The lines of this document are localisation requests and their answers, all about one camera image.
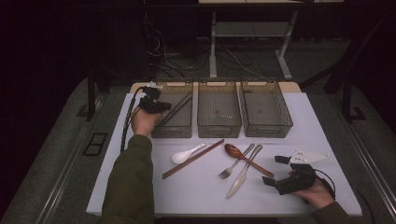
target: jacket sleeve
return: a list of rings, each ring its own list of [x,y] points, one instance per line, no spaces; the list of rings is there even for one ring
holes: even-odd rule
[[[318,224],[354,224],[357,219],[350,217],[338,202],[331,203],[314,213]]]
[[[99,224],[154,222],[151,150],[146,136],[129,140],[108,178]]]

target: metal fork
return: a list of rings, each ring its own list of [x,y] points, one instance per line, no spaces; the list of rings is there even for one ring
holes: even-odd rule
[[[254,148],[254,144],[250,144],[250,146],[245,150],[244,156],[246,156],[246,155],[249,153],[249,151],[250,151],[251,149],[253,149],[253,148]],[[230,166],[230,167],[226,168],[225,170],[223,170],[223,172],[221,172],[221,173],[219,174],[219,177],[220,177],[221,179],[225,179],[225,178],[227,178],[228,176],[230,176],[230,175],[233,173],[233,168],[234,168],[235,165],[236,165],[238,162],[240,162],[240,161],[241,161],[240,159],[236,160],[236,161],[233,163],[232,166]]]

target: human hand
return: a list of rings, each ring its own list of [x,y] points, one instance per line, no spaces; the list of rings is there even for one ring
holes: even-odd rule
[[[150,114],[137,106],[131,115],[131,126],[134,134],[142,134],[149,136],[154,128],[155,121],[159,119],[163,114]]]
[[[315,180],[314,186],[311,188],[299,190],[292,194],[307,200],[317,210],[335,202],[329,190],[318,179]]]

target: wooden chopsticks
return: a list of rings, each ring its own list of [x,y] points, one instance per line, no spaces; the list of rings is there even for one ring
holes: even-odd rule
[[[174,168],[170,169],[169,171],[163,173],[163,179],[169,177],[170,175],[176,173],[177,171],[179,171],[181,168],[187,166],[188,164],[192,163],[193,161],[195,161],[196,159],[204,156],[207,152],[209,152],[210,150],[212,150],[215,147],[218,147],[220,144],[224,143],[224,139],[221,139],[220,141],[218,141],[217,143],[213,144],[212,146],[208,147],[207,149],[205,149],[204,151],[196,154],[195,156],[187,159],[186,161],[184,161],[183,163],[175,166]]]

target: knife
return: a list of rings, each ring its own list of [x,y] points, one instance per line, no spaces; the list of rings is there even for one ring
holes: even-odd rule
[[[254,157],[259,153],[260,150],[262,150],[262,145],[257,145],[254,148],[253,153],[250,155],[251,161],[253,161]],[[249,166],[250,164],[247,162],[244,169],[242,169],[241,174],[239,174],[238,178],[236,178],[235,182],[233,183],[233,187],[228,192],[226,196],[227,199],[231,198],[231,196],[233,196],[239,190],[239,188],[241,188],[242,184],[245,182],[245,180],[247,179],[247,171]]]

